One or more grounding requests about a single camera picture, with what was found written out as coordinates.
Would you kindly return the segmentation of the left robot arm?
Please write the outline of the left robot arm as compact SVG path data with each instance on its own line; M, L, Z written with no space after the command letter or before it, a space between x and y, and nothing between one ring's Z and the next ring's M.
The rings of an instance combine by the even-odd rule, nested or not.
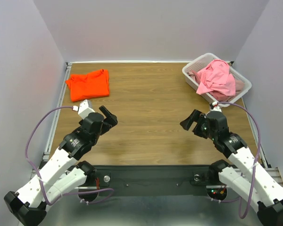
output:
M25 150L26 160L36 174L23 187L4 196L9 211L24 226L39 225L46 217L47 209L63 196L74 195L72 190L78 186L95 183L94 190L76 193L86 204L90 203L86 195L98 196L100 192L107 191L100 188L95 167L79 160L97 144L101 135L117 125L117 117L104 106L99 108L99 113L95 112L88 101L69 109L81 117L80 126L63 138L41 169L28 158L28 151Z

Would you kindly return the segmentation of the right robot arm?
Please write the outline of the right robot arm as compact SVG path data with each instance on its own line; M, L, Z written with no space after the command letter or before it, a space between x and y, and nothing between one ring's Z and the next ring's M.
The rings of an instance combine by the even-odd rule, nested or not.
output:
M241 172L237 173L226 161L210 165L208 180L232 188L241 199L247 201L246 209L252 208L264 226L283 226L283 187L258 163L246 142L229 130L227 119L218 107L208 113L193 110L180 122L184 130L192 124L194 135L212 140L221 152Z

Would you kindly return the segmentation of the bright pink t shirt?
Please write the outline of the bright pink t shirt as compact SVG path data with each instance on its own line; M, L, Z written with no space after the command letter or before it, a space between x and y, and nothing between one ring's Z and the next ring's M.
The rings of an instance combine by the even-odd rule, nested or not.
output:
M205 68L195 74L199 81L197 94L202 95L212 91L225 96L234 96L236 92L235 79L230 73L230 67L226 61L215 59Z

